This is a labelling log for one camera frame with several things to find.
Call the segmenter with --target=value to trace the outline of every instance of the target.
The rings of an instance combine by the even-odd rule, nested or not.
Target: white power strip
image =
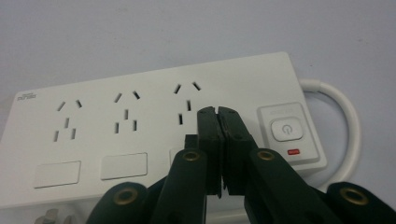
[[[202,63],[19,92],[0,145],[0,208],[147,187],[196,133],[196,112],[226,106],[259,147],[301,175],[326,166],[287,53]]]

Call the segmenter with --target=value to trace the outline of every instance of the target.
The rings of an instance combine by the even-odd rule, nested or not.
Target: red indicator light
[[[289,149],[289,150],[288,150],[288,154],[289,154],[289,155],[298,155],[298,154],[300,154],[300,149],[298,149],[298,148]]]

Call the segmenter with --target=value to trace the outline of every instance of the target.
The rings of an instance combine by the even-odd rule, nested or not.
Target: power symbol
[[[289,124],[283,125],[282,132],[290,135],[293,132],[293,128]]]

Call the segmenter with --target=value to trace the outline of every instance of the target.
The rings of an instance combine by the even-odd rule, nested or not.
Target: table surface
[[[393,0],[4,0],[0,135],[18,91],[286,51],[297,77],[328,82],[356,106],[362,153],[350,182],[396,209],[395,11]],[[307,102],[329,159],[307,179],[316,185],[343,158],[347,126],[333,100]],[[33,223],[25,214],[2,211],[0,220]]]

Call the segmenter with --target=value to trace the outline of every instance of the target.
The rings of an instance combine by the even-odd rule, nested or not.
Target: power cord
[[[317,79],[299,79],[303,91],[320,92],[328,95],[340,105],[346,116],[348,143],[344,160],[337,171],[318,189],[326,191],[331,183],[346,181],[355,171],[361,155],[361,122],[353,104],[334,86]]]

